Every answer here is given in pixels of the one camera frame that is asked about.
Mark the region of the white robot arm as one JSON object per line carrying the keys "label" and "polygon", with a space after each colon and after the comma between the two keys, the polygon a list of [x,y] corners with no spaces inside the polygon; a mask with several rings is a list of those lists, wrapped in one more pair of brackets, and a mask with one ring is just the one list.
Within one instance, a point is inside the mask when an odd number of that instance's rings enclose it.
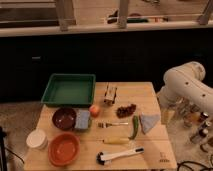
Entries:
{"label": "white robot arm", "polygon": [[202,82],[205,75],[204,66],[196,61],[170,68],[164,73],[164,85],[157,93],[162,124],[169,122],[177,103],[182,99],[213,115],[213,88]]}

